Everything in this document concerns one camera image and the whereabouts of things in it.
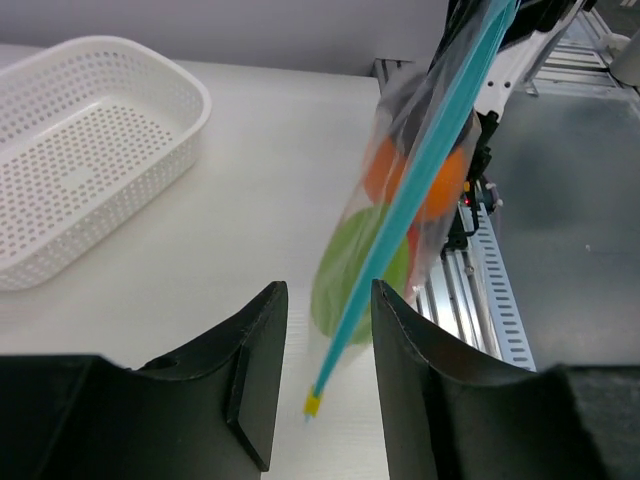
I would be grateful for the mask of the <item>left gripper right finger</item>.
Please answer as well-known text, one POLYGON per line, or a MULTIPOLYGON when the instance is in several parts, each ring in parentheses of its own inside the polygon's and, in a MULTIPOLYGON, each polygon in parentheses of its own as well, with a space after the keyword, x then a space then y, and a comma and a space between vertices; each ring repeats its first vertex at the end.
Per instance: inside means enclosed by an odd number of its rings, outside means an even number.
POLYGON ((374 281, 376 377, 392 479, 547 479, 548 373, 487 355, 374 281))

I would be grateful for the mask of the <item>clear zip top bag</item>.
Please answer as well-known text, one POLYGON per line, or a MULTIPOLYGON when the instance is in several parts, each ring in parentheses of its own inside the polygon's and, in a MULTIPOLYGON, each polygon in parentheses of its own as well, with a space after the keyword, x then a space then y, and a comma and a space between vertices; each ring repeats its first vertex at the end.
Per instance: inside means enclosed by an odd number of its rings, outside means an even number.
MULTIPOLYGON (((433 61, 404 67, 384 88, 362 176, 313 280, 311 319, 329 346, 305 401, 307 418, 317 415, 343 352, 371 340, 372 282, 382 279, 407 293, 407 231, 465 124, 476 116, 476 99, 517 9, 515 1, 462 2, 433 61), (408 160, 391 204, 371 201, 364 189, 366 170, 387 137, 408 160)), ((425 237, 433 256, 459 198, 441 227, 425 237)))

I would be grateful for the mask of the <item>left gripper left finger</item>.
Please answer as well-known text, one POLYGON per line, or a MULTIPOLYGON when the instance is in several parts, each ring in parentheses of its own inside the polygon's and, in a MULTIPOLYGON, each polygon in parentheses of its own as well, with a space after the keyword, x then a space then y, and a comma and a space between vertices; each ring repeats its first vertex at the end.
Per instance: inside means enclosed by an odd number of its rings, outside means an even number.
POLYGON ((147 362, 151 427, 164 471, 266 471, 271 464, 288 288, 268 284, 240 311, 147 362))

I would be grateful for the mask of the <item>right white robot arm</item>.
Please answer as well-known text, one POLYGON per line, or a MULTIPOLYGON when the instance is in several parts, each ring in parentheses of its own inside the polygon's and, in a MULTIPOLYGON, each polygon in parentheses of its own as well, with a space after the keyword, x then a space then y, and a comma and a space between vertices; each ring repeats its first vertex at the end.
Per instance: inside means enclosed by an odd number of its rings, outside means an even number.
POLYGON ((489 140, 499 126, 507 100, 515 87, 529 85, 569 25, 581 11, 590 11, 594 1, 521 1, 489 68, 485 85, 475 102, 481 134, 470 163, 461 197, 470 210, 472 228, 463 225, 458 211, 450 227, 444 251, 462 250, 479 229, 479 211, 491 213, 498 200, 489 192, 485 170, 492 159, 489 140))

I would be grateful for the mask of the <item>orange fake fruit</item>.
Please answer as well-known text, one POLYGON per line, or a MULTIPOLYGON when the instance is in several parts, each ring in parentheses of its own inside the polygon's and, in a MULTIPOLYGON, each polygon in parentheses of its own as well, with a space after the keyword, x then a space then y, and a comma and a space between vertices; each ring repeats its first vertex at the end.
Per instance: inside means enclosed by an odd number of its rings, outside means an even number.
MULTIPOLYGON (((450 210, 463 190, 468 163, 465 149, 455 147, 436 175, 414 223, 436 220, 450 210)), ((391 204, 407 169, 407 157, 387 137, 378 147, 364 176, 364 189, 369 199, 391 204)))

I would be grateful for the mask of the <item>red fake apple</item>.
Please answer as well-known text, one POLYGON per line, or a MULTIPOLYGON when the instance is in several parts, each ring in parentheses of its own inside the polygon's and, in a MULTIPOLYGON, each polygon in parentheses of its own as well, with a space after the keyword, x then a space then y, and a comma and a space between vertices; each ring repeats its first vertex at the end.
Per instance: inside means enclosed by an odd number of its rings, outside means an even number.
POLYGON ((411 225, 407 231, 406 239, 408 243, 408 252, 409 252, 407 280, 410 280, 413 274, 413 271, 415 269, 416 256, 417 256, 419 240, 420 240, 420 230, 415 225, 411 225))

